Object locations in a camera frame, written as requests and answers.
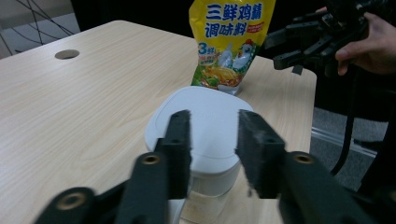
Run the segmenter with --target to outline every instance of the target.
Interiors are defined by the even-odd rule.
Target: table
[[[55,58],[67,49],[79,55]],[[60,57],[76,51],[67,52]],[[0,60],[0,223],[32,223],[65,189],[100,194],[126,180],[147,152],[150,117],[190,85],[196,64],[193,38],[127,21]],[[286,150],[308,151],[315,87],[311,71],[276,71],[256,57],[237,97],[283,137]],[[280,223],[277,200],[247,197],[242,170],[218,223]]]

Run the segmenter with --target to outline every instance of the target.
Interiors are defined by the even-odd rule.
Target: yellow seasoning packet
[[[276,0],[194,0],[190,26],[198,44],[192,86],[236,95],[267,35]]]

